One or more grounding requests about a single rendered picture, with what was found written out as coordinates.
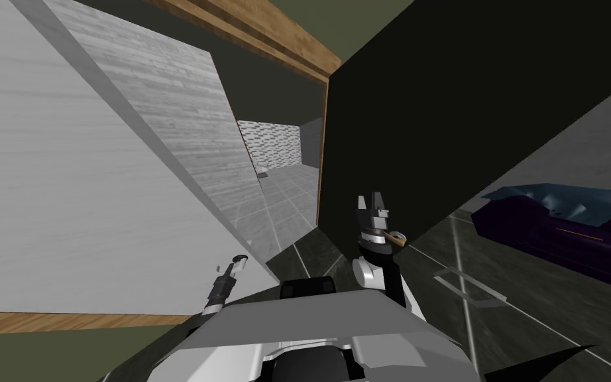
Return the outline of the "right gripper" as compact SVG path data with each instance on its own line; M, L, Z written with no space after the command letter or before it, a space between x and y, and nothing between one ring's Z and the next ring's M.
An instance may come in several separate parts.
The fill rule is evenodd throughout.
M358 196L357 219L361 229L375 229L386 231L388 229L387 219L389 211L384 206L380 192L372 193L372 209L367 209L366 200L363 195Z

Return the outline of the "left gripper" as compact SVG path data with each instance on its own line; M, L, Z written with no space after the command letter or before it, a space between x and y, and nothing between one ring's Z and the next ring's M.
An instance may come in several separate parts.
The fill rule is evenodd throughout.
M224 271L224 275L234 278L237 273L240 273L248 261L247 255L237 255L232 258L232 263Z

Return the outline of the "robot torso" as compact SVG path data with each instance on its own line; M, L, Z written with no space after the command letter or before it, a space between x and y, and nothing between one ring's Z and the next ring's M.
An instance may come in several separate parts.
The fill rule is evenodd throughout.
M407 306L372 289L230 305L99 382L481 382L405 296Z

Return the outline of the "dark door leaf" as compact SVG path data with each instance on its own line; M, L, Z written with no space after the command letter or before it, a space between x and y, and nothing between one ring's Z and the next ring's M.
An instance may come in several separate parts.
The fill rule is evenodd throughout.
M330 77L318 227L415 240L506 185L611 189L611 0L415 0Z

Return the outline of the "purple sofa with blue cushion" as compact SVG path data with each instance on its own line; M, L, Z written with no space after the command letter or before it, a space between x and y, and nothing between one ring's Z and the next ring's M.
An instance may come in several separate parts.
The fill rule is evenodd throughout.
M479 236L611 285L611 190L527 184L484 199Z

